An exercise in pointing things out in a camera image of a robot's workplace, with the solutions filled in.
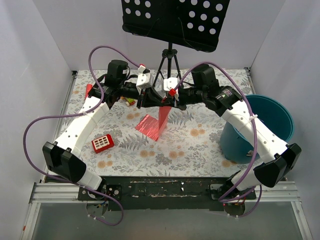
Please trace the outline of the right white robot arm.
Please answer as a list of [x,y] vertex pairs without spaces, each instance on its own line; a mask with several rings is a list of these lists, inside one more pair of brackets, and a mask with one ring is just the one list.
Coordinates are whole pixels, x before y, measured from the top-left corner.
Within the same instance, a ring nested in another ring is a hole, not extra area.
[[253,113],[248,98],[237,85],[221,86],[213,67],[213,63],[201,62],[189,69],[193,79],[189,88],[183,87],[184,77],[165,78],[162,89],[166,96],[162,102],[182,110],[187,105],[204,103],[252,145],[247,169],[232,175],[221,187],[221,193],[237,199],[257,185],[272,188],[293,169],[302,149],[272,132]]

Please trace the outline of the red trash bag roll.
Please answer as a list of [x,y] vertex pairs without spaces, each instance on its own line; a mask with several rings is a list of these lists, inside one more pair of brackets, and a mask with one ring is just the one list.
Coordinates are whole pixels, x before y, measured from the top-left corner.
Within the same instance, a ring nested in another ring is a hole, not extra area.
[[85,98],[88,97],[90,90],[92,89],[93,85],[92,84],[87,84],[85,88]]

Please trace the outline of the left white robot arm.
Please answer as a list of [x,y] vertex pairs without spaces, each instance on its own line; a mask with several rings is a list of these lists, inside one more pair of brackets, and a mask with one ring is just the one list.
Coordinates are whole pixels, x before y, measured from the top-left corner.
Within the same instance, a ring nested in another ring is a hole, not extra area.
[[126,61],[112,60],[104,76],[93,78],[95,84],[70,125],[53,143],[46,142],[42,148],[49,171],[89,188],[89,194],[95,200],[103,199],[107,191],[102,178],[81,160],[83,145],[120,97],[141,101],[148,91],[155,90],[149,69],[139,64],[137,81],[133,83],[128,81],[128,67]]

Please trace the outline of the red plastic trash bag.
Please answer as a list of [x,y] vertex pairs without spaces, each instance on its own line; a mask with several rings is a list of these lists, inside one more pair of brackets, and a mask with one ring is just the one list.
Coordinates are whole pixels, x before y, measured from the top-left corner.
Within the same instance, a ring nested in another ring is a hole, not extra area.
[[135,127],[137,131],[152,139],[158,141],[159,137],[165,130],[169,113],[171,111],[170,106],[162,106],[158,109],[158,119],[147,114]]

